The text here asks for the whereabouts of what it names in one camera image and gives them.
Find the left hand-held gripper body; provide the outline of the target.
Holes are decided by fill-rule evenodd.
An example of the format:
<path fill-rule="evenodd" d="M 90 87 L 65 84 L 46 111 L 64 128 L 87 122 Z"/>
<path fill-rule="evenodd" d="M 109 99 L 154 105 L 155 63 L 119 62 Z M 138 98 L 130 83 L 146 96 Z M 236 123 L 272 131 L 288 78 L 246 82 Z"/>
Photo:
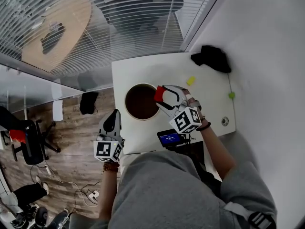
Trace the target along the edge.
<path fill-rule="evenodd" d="M 96 159 L 106 163 L 118 163 L 124 147 L 125 139 L 116 140 L 110 136 L 98 135 L 93 142 L 93 155 Z"/>

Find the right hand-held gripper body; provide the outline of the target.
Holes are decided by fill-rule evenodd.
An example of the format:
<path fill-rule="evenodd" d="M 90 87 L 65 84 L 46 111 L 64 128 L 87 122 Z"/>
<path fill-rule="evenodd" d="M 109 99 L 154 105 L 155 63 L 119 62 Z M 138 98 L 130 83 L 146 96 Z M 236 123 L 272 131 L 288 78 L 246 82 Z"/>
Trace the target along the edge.
<path fill-rule="evenodd" d="M 191 108 L 186 104 L 180 104 L 176 116 L 169 121 L 169 124 L 179 134 L 189 134 L 197 129 L 202 121 L 197 113 L 197 108 Z"/>

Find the person's right hand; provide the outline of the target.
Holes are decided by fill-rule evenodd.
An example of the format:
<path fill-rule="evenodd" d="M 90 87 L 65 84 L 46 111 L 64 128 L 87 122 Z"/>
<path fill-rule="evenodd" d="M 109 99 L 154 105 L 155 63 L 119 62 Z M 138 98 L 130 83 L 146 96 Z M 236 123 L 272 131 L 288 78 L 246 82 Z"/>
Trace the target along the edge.
<path fill-rule="evenodd" d="M 205 116 L 202 115 L 202 113 L 201 113 L 202 107 L 201 107 L 200 102 L 198 100 L 196 100 L 195 98 L 193 98 L 190 94 L 187 94 L 186 98 L 187 98 L 188 103 L 191 108 L 195 108 L 195 107 L 197 108 L 197 113 L 198 113 L 201 121 L 204 120 Z"/>

